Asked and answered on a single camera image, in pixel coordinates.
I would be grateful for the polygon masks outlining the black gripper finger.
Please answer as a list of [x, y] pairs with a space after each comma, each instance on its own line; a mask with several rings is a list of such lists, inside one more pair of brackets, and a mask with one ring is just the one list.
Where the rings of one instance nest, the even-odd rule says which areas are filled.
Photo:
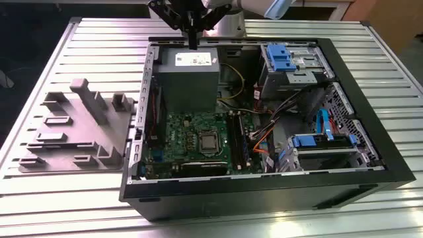
[[184, 15], [187, 12], [183, 11], [183, 14], [180, 14], [163, 0], [151, 0], [147, 5], [168, 26], [174, 30], [182, 31], [188, 40], [188, 47], [192, 49], [192, 36], [187, 24], [187, 16]]
[[192, 49], [198, 49], [199, 34], [202, 34], [204, 30], [208, 31], [214, 29], [214, 26], [226, 16], [230, 10], [231, 4], [226, 4], [212, 9], [206, 15], [203, 15], [204, 10], [200, 11], [200, 9], [196, 9], [192, 11]]

